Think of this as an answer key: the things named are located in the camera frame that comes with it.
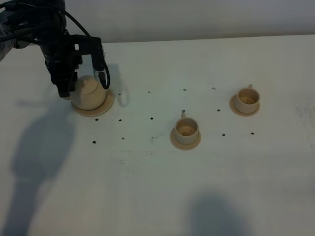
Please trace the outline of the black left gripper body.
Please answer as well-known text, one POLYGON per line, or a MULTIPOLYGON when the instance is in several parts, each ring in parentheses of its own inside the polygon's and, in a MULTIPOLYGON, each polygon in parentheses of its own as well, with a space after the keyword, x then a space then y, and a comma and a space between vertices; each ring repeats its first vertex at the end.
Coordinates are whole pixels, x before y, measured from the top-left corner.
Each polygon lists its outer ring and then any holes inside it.
POLYGON ((45 57, 45 65, 51 76, 54 85, 69 83, 76 69, 82 64, 83 60, 77 55, 72 35, 68 30, 51 37, 42 38, 40 45, 45 57))

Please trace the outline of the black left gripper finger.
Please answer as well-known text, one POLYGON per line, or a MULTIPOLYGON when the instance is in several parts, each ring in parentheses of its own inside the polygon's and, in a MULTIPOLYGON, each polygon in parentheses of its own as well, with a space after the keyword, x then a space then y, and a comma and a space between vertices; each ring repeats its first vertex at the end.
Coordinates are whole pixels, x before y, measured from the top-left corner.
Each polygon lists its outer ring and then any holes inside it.
POLYGON ((69 97, 70 92, 75 91, 78 80, 77 72, 65 73, 55 76, 55 86, 61 98, 69 97))

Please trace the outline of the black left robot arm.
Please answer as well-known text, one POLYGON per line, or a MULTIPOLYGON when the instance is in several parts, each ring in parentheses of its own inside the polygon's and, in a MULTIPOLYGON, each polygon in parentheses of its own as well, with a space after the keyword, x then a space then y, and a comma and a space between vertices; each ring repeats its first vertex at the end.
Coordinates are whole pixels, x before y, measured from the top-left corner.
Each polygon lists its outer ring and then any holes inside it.
POLYGON ((63 0, 10 0, 0 5, 0 58, 30 44, 40 47, 59 96, 69 97, 82 58, 74 55, 63 0))

